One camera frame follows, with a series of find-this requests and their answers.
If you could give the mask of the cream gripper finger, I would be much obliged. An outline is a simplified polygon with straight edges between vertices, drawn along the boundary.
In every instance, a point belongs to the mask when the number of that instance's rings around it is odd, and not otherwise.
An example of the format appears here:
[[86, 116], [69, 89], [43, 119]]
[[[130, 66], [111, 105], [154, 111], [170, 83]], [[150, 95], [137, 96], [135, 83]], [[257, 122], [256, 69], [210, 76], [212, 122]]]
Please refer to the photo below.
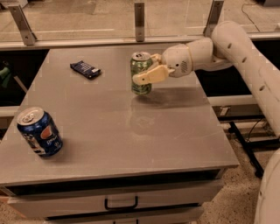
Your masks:
[[174, 69], [170, 69], [165, 65], [158, 66], [154, 69], [149, 69], [141, 73], [135, 74], [132, 80], [137, 85], [147, 85], [165, 81]]
[[150, 56], [152, 60], [152, 65], [150, 66], [150, 69], [154, 69], [156, 67], [159, 67], [162, 65], [162, 55], [159, 53], [152, 54]]

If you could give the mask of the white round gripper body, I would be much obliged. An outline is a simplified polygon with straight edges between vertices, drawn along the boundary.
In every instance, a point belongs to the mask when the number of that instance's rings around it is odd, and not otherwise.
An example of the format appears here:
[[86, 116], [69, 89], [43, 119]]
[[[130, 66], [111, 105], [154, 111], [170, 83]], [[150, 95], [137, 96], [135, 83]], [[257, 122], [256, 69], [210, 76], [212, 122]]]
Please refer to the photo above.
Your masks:
[[162, 63], [173, 78], [187, 76], [193, 70], [190, 49], [186, 44], [167, 48], [162, 54]]

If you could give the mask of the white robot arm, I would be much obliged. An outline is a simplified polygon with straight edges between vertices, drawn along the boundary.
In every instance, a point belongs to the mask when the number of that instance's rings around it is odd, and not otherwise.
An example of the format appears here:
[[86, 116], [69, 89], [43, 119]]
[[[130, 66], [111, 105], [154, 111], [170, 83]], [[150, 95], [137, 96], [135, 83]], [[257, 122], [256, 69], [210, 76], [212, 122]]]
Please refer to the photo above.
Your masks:
[[[137, 85], [182, 77], [196, 70], [215, 71], [235, 67], [255, 98], [269, 126], [280, 137], [280, 71], [253, 44], [234, 21], [217, 24], [208, 37], [167, 48], [151, 56], [152, 65], [132, 76]], [[249, 158], [262, 178], [254, 224], [280, 224], [280, 149], [267, 165]]]

